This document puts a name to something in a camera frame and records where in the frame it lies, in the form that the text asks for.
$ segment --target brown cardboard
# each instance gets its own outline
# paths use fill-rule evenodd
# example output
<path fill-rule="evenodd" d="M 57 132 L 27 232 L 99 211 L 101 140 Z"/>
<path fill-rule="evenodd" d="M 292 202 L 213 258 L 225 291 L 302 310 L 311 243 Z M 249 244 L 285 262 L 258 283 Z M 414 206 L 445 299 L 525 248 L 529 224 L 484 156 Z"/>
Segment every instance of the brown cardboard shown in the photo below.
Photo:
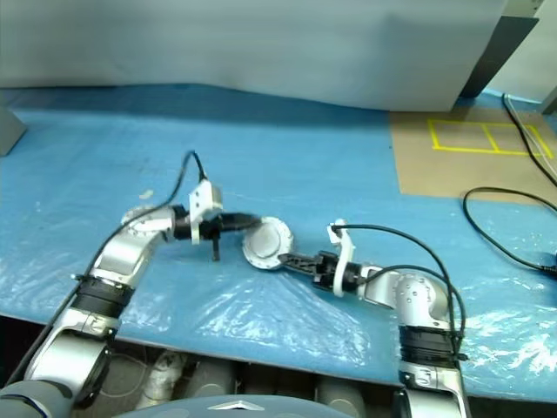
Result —
<path fill-rule="evenodd" d="M 552 129 L 539 113 L 519 112 L 519 116 L 541 138 L 544 153 L 557 170 L 557 139 Z M 391 112 L 390 125 L 399 189 L 404 194 L 461 197 L 476 186 L 491 185 L 557 201 L 557 188 L 527 156 L 518 130 L 502 109 Z M 524 201 L 507 195 L 482 198 Z"/>

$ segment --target table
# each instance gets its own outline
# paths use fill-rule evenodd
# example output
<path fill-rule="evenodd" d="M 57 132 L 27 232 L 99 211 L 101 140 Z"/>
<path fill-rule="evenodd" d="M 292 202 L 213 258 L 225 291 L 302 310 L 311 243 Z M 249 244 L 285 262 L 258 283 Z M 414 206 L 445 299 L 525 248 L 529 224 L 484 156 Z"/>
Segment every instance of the table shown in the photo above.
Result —
<path fill-rule="evenodd" d="M 557 399 L 557 284 L 497 254 L 466 223 L 457 199 L 399 193 L 386 112 L 197 85 L 4 94 L 29 131 L 0 159 L 0 314 L 46 322 L 73 286 L 70 275 L 84 270 L 129 208 L 165 198 L 182 153 L 195 149 L 222 187 L 225 210 L 281 218 L 302 253 L 332 250 L 325 227 L 339 217 L 423 239 L 466 302 L 469 393 Z M 499 100 L 481 96 L 475 105 Z M 557 247 L 555 219 L 538 206 L 473 202 L 473 209 L 532 260 Z M 357 261 L 434 266 L 396 238 L 352 238 Z M 293 273 L 255 270 L 241 239 L 223 237 L 219 263 L 208 242 L 161 247 L 119 337 L 397 383 L 393 312 L 336 299 Z"/>

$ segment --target black wire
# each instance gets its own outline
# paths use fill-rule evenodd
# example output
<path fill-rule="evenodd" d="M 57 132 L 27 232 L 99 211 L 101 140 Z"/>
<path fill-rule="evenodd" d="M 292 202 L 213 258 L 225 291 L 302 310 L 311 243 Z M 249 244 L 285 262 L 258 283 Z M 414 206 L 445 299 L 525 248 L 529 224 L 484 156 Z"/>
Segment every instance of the black wire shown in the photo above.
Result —
<path fill-rule="evenodd" d="M 464 338 L 464 332 L 465 332 L 465 329 L 466 329 L 466 308 L 464 306 L 464 301 L 460 297 L 459 292 L 456 290 L 456 288 L 453 286 L 453 284 L 449 280 L 446 279 L 446 277 L 444 277 L 441 274 L 435 272 L 431 268 L 422 267 L 422 266 L 415 266 L 413 264 L 398 264 L 396 266 L 382 267 L 381 270 L 378 270 L 378 272 L 375 272 L 371 276 L 368 276 L 367 278 L 363 279 L 358 284 L 359 285 L 365 285 L 365 284 L 369 283 L 370 281 L 373 281 L 373 280 L 377 279 L 379 276 L 381 276 L 385 273 L 395 271 L 395 270 L 396 271 L 398 271 L 398 270 L 417 270 L 419 272 L 424 272 L 424 273 L 430 274 L 433 277 L 441 280 L 443 283 L 446 284 L 446 287 L 449 291 L 449 297 L 451 297 L 450 293 L 453 293 L 454 297 L 456 298 L 456 300 L 459 304 L 459 310 L 460 310 L 460 332 L 459 332 L 459 334 L 460 335 L 459 335 L 458 349 L 460 350 L 460 345 L 462 343 L 462 339 Z"/>
<path fill-rule="evenodd" d="M 180 166 L 180 173 L 178 174 L 178 178 L 176 180 L 176 184 L 174 185 L 174 188 L 172 189 L 171 194 L 168 196 L 168 198 L 161 203 L 160 205 L 157 205 L 155 207 L 152 207 L 151 209 L 145 211 L 145 212 L 141 212 L 140 214 L 138 214 L 137 216 L 134 216 L 131 219 L 128 219 L 127 221 L 125 221 L 122 225 L 120 225 L 118 228 L 116 228 L 114 230 L 113 233 L 111 233 L 111 235 L 109 235 L 109 237 L 107 239 L 105 239 L 103 241 L 103 244 L 101 244 L 101 246 L 98 248 L 97 252 L 95 253 L 95 255 L 93 256 L 91 262 L 89 263 L 89 265 L 87 266 L 87 268 L 85 269 L 85 273 L 84 276 L 88 276 L 89 274 L 91 274 L 91 270 L 95 267 L 95 262 L 97 261 L 98 257 L 101 255 L 101 253 L 103 252 L 104 248 L 106 247 L 106 245 L 108 244 L 108 242 L 113 239 L 116 235 L 118 235 L 120 232 L 122 232 L 127 226 L 129 226 L 132 222 L 135 222 L 136 220 L 138 220 L 141 217 L 144 217 L 145 215 L 148 215 L 149 213 L 153 213 L 159 209 L 161 209 L 164 206 L 169 205 L 177 196 L 180 187 L 182 185 L 182 182 L 184 181 L 184 176 L 185 176 L 185 171 L 188 165 L 188 162 L 190 161 L 190 158 L 194 157 L 195 161 L 198 165 L 198 169 L 199 169 L 199 182 L 201 182 L 204 179 L 207 179 L 207 175 L 205 173 L 205 170 L 203 169 L 203 165 L 201 164 L 201 160 L 199 159 L 199 156 L 197 155 L 197 153 L 195 151 L 188 151 L 185 155 L 184 158 L 182 158 L 182 165 Z M 77 290 L 79 289 L 79 286 L 81 285 L 81 283 L 77 283 L 73 289 L 71 289 L 71 291 L 68 293 L 68 295 L 64 298 L 64 300 L 60 303 L 60 305 L 58 306 L 56 312 L 52 315 L 52 317 L 50 318 L 49 322 L 44 326 L 43 330 L 41 331 L 41 333 L 38 335 L 38 337 L 36 337 L 36 339 L 33 341 L 33 343 L 31 344 L 31 346 L 29 347 L 29 349 L 27 350 L 27 352 L 25 353 L 25 355 L 23 356 L 23 358 L 19 361 L 19 363 L 17 363 L 16 369 L 13 371 L 13 373 L 10 375 L 10 377 L 8 378 L 8 380 L 6 381 L 5 386 L 10 385 L 11 383 L 13 383 L 14 381 L 16 381 L 17 379 L 20 378 L 20 376 L 22 375 L 22 373 L 24 372 L 24 369 L 27 367 L 27 365 L 29 364 L 29 362 L 31 361 L 33 355 L 35 354 L 35 352 L 38 350 L 38 348 L 40 347 L 41 344 L 43 344 L 44 339 L 47 337 L 48 333 L 51 331 L 52 326 L 55 324 L 55 322 L 57 321 L 58 317 L 60 316 L 60 314 L 63 312 L 63 310 L 70 304 L 71 299 L 75 296 Z"/>
<path fill-rule="evenodd" d="M 510 251 L 508 251 L 502 244 L 500 244 L 499 242 L 497 242 L 494 238 L 490 237 L 483 229 L 481 229 L 481 227 L 476 223 L 476 221 L 472 218 L 472 215 L 470 214 L 470 212 L 468 211 L 468 199 L 470 198 L 470 196 L 472 196 L 475 193 L 506 193 L 506 194 L 516 194 L 519 196 L 524 196 L 533 200 L 536 200 L 544 205 L 546 205 L 547 207 L 551 208 L 554 212 L 557 213 L 557 206 L 554 205 L 553 203 L 549 202 L 548 200 L 545 200 L 543 198 L 541 198 L 540 196 L 536 196 L 532 193 L 528 193 L 528 192 L 521 192 L 520 190 L 513 190 L 513 189 L 504 189 L 501 187 L 491 187 L 491 186 L 482 186 L 482 187 L 475 187 L 472 190 L 469 190 L 468 192 L 466 192 L 466 194 L 464 195 L 464 198 L 462 199 L 462 210 L 464 211 L 464 216 L 466 217 L 466 220 L 470 223 L 470 225 L 472 225 L 472 227 L 485 239 L 487 239 L 490 243 L 492 243 L 495 247 L 497 247 L 500 251 L 502 251 L 507 257 L 513 259 L 514 261 L 520 263 L 523 266 L 527 266 L 536 270 L 540 270 L 544 273 L 551 273 L 554 270 L 553 266 L 543 266 L 540 264 L 534 264 L 531 263 L 530 261 L 524 260 L 522 258 L 520 258 L 519 256 L 511 253 Z"/>
<path fill-rule="evenodd" d="M 419 239 L 417 239 L 416 237 L 413 237 L 412 235 L 408 234 L 408 233 L 403 233 L 402 231 L 399 231 L 398 229 L 393 229 L 393 228 L 389 228 L 388 226 L 381 226 L 381 225 L 369 225 L 369 224 L 352 224 L 352 225 L 332 225 L 331 229 L 336 232 L 339 229 L 370 229 L 370 230 L 374 230 L 374 231 L 381 231 L 384 233 L 391 233 L 394 235 L 398 235 L 402 238 L 406 238 L 411 240 L 414 244 L 417 244 L 418 246 L 421 246 L 424 250 L 426 250 L 429 255 L 432 256 L 432 258 L 435 260 L 435 262 L 437 263 L 437 266 L 439 266 L 439 269 L 442 273 L 442 275 L 446 278 L 446 283 L 447 286 L 449 288 L 449 293 L 452 292 L 452 289 L 454 289 L 453 285 L 451 284 L 451 279 L 449 277 L 449 273 L 445 268 L 445 265 L 443 264 L 443 262 L 441 261 L 441 259 L 439 258 L 439 256 L 435 253 L 434 250 L 432 250 L 426 243 L 420 241 Z M 459 352 L 459 348 L 460 348 L 460 338 L 457 334 L 456 334 L 456 329 L 454 326 L 454 305 L 453 305 L 453 297 L 449 297 L 448 298 L 448 311 L 449 311 L 449 326 L 451 328 L 451 334 L 453 335 L 453 351 L 457 354 Z"/>
<path fill-rule="evenodd" d="M 549 172 L 546 169 L 546 167 L 544 167 L 541 164 L 541 162 L 534 155 L 534 152 L 532 151 L 532 147 L 530 146 L 530 143 L 528 142 L 528 139 L 526 137 L 526 133 L 524 132 L 524 129 L 522 129 L 522 126 L 521 126 L 521 123 L 519 122 L 519 120 L 516 118 L 516 116 L 511 111 L 511 109 L 510 109 L 510 107 L 507 103 L 507 99 L 508 99 L 507 94 L 503 94 L 501 96 L 501 102 L 503 102 L 503 106 L 505 107 L 505 110 L 507 111 L 507 114 L 510 117 L 510 119 L 513 120 L 513 123 L 516 126 L 516 129 L 519 130 L 520 137 L 522 138 L 522 142 L 524 142 L 524 145 L 526 146 L 526 149 L 528 151 L 528 155 L 530 156 L 530 159 L 534 162 L 534 164 L 537 165 L 537 167 L 549 179 L 549 181 L 551 181 L 555 186 L 557 186 L 557 179 L 551 174 L 551 172 Z"/>

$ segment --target blue plastic sheet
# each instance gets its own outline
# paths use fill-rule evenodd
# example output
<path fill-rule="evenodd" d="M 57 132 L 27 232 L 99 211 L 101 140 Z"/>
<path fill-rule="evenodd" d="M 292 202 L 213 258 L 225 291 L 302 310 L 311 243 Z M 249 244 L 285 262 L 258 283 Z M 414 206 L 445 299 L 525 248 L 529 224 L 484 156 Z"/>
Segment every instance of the blue plastic sheet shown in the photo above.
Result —
<path fill-rule="evenodd" d="M 386 113 L 209 87 L 9 91 L 29 132 L 0 160 L 0 312 L 45 322 L 131 207 L 170 191 L 195 149 L 225 210 L 276 216 L 298 251 L 333 250 L 342 217 L 408 231 L 446 262 L 468 311 L 471 394 L 557 398 L 557 284 L 510 263 L 464 220 L 457 199 L 399 194 Z M 481 98 L 483 105 L 491 99 Z M 187 201 L 195 175 L 178 200 Z M 557 224 L 538 206 L 476 202 L 482 225 L 530 260 L 554 260 Z M 354 232 L 357 261 L 434 267 L 412 244 Z M 394 312 L 305 277 L 261 272 L 241 234 L 158 249 L 120 337 L 201 354 L 396 383 Z"/>

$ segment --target metal disc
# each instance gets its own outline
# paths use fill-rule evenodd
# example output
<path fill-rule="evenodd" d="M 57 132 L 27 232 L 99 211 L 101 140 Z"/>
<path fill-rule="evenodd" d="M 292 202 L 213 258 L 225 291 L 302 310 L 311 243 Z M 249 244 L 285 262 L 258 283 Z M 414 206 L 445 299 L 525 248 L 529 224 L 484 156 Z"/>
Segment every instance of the metal disc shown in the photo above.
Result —
<path fill-rule="evenodd" d="M 294 244 L 294 237 L 288 226 L 278 218 L 264 217 L 261 222 L 245 233 L 245 259 L 263 270 L 274 270 L 281 263 L 279 255 L 289 253 Z"/>

